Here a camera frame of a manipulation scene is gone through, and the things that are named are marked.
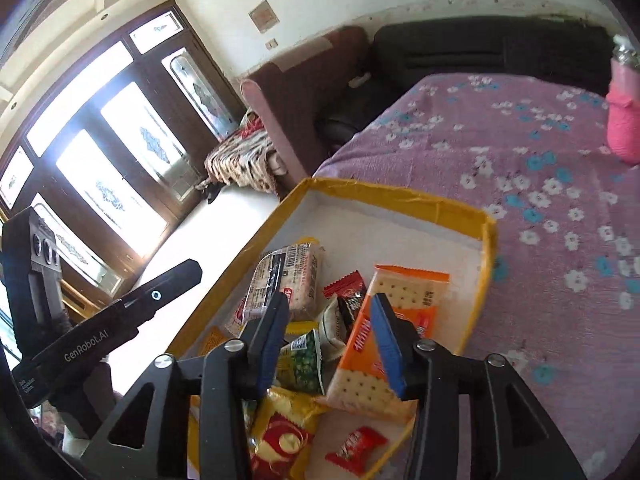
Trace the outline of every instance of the silver bolt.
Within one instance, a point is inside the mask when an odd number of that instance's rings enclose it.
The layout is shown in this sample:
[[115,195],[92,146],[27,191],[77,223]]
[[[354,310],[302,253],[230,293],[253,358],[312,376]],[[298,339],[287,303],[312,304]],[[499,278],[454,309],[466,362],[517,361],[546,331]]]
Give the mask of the silver bolt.
[[244,348],[244,341],[231,339],[225,343],[225,350],[228,352],[239,352]]
[[156,368],[167,368],[168,366],[171,366],[173,362],[174,358],[171,355],[162,354],[156,357],[154,364],[156,365]]
[[490,354],[486,361],[491,366],[495,366],[496,368],[500,368],[501,366],[507,364],[507,361],[505,361],[504,357],[502,357],[500,354]]
[[436,349],[436,342],[433,339],[420,339],[415,347],[423,352],[431,352]]

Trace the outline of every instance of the red candy wrapper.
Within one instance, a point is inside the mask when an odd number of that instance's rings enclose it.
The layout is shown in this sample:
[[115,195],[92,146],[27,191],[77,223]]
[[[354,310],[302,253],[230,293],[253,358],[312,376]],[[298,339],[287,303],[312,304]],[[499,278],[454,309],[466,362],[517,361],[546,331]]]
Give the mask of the red candy wrapper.
[[337,282],[327,285],[322,290],[322,293],[327,299],[334,294],[338,297],[338,309],[344,321],[344,326],[347,329],[348,338],[351,335],[351,329],[362,307],[364,297],[367,295],[367,287],[364,284],[362,276],[357,270],[354,270],[351,274],[347,274]]
[[371,452],[386,442],[386,438],[376,430],[363,426],[353,431],[336,453],[327,453],[324,458],[356,476],[362,476]]

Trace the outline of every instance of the red candy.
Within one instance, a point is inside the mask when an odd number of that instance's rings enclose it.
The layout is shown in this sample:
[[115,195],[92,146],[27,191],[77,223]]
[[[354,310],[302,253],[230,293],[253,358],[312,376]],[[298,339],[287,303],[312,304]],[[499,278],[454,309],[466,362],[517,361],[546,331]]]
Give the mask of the red candy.
[[386,438],[376,430],[363,426],[353,431],[336,453],[327,453],[324,458],[356,476],[362,476],[371,451],[386,442]]

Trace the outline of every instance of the orange cracker package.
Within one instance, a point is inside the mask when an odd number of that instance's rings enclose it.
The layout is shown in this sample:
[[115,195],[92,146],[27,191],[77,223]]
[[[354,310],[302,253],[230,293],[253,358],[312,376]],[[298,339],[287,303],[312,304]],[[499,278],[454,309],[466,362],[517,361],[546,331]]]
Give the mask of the orange cracker package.
[[253,480],[304,480],[309,446],[324,411],[309,395],[269,388],[249,438]]
[[396,316],[411,321],[421,337],[431,334],[436,306],[442,303],[449,275],[397,266],[376,266],[347,348],[327,389],[318,399],[332,408],[406,422],[414,402],[402,402],[386,382],[369,319],[370,299],[384,292]]

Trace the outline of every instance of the pink armrest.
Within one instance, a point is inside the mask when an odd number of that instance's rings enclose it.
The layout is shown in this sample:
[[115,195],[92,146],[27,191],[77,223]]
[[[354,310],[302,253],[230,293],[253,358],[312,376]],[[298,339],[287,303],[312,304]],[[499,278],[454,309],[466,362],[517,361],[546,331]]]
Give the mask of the pink armrest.
[[343,27],[292,48],[242,81],[242,96],[296,182],[328,157],[314,120],[360,74],[368,48],[362,28]]

